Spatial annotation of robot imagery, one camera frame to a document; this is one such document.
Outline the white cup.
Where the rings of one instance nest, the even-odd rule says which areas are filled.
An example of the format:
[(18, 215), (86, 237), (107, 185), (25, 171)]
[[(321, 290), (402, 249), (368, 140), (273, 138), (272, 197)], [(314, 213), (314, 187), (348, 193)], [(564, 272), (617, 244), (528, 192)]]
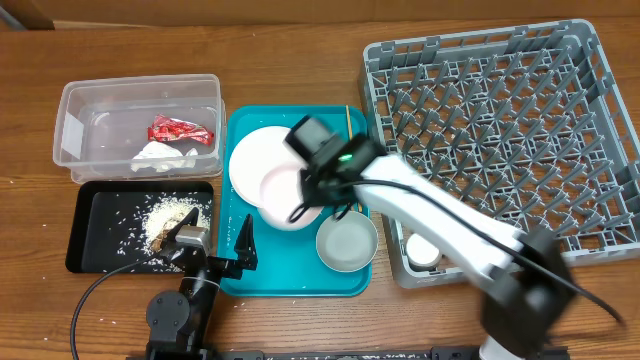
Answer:
[(438, 248), (419, 234), (412, 234), (405, 245), (410, 267), (416, 272), (435, 270), (442, 258)]

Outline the red snack wrapper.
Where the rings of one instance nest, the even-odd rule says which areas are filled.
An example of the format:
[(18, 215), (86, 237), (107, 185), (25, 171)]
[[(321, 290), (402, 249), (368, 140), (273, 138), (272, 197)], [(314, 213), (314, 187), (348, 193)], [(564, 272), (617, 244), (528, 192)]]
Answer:
[(202, 125), (158, 114), (147, 128), (147, 137), (149, 141), (158, 142), (191, 139), (210, 146), (214, 133)]

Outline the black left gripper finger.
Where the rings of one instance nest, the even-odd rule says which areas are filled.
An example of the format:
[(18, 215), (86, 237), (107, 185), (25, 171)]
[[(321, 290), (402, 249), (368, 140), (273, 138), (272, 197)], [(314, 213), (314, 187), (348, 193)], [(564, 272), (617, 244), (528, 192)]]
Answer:
[(172, 218), (169, 221), (177, 222), (180, 225), (180, 231), (184, 226), (196, 226), (198, 223), (199, 213), (199, 209), (194, 207), (181, 220)]
[(254, 241), (253, 216), (247, 214), (241, 230), (236, 238), (234, 250), (237, 255), (237, 263), (242, 269), (255, 270), (258, 265), (258, 257)]

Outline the grey bowl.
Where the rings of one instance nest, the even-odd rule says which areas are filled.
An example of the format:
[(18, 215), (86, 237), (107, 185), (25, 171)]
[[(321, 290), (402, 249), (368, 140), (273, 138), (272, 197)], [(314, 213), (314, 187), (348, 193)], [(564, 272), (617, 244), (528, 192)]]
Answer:
[(365, 268), (378, 249), (378, 232), (360, 212), (349, 211), (340, 220), (327, 218), (316, 234), (316, 251), (330, 269), (349, 273)]

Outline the white napkin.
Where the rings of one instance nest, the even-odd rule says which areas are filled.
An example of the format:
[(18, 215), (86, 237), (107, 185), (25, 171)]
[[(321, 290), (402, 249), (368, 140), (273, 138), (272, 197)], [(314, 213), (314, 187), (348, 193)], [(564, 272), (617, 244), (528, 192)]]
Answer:
[(185, 154), (180, 150), (165, 143), (151, 141), (136, 156), (134, 163), (130, 165), (133, 172), (141, 169), (152, 168), (157, 173), (168, 172), (172, 169), (193, 168), (196, 161), (190, 156), (198, 155), (196, 148), (191, 148)]

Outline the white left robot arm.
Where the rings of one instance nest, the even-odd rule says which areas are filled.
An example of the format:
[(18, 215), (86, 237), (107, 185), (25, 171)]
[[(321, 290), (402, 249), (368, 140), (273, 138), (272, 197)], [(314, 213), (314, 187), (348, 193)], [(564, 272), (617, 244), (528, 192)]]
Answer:
[(204, 337), (220, 291), (223, 278), (242, 278), (254, 271), (258, 256), (254, 241), (253, 216), (244, 218), (236, 238), (235, 259), (211, 255), (209, 230), (197, 225), (199, 210), (192, 209), (181, 221), (161, 233), (153, 253), (134, 263), (105, 273), (92, 283), (80, 298), (70, 323), (70, 351), (77, 360), (77, 322), (90, 294), (110, 277), (133, 270), (152, 260), (162, 260), (183, 271), (180, 287), (157, 294), (148, 304), (146, 321), (150, 329), (146, 359), (214, 359), (216, 355), (204, 347)]

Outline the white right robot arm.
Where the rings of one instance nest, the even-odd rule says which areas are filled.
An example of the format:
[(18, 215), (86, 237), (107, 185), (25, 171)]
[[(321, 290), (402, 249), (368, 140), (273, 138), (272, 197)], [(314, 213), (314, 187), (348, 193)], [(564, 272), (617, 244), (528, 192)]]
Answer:
[(527, 359), (576, 296), (596, 304), (618, 325), (621, 314), (577, 285), (546, 227), (527, 232), (490, 218), (438, 188), (365, 134), (350, 140), (305, 116), (285, 137), (305, 163), (297, 221), (312, 207), (362, 204), (425, 238), (484, 293), (481, 324), (488, 338), (477, 359)]

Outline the small pink bowl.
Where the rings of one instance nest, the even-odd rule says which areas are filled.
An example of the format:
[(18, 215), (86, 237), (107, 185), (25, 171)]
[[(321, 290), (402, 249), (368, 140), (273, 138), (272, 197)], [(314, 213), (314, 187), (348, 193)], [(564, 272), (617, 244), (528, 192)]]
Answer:
[(283, 231), (296, 231), (310, 225), (323, 210), (322, 207), (308, 209), (296, 222), (289, 216), (302, 203), (299, 163), (286, 163), (269, 171), (260, 184), (258, 212), (263, 220)]

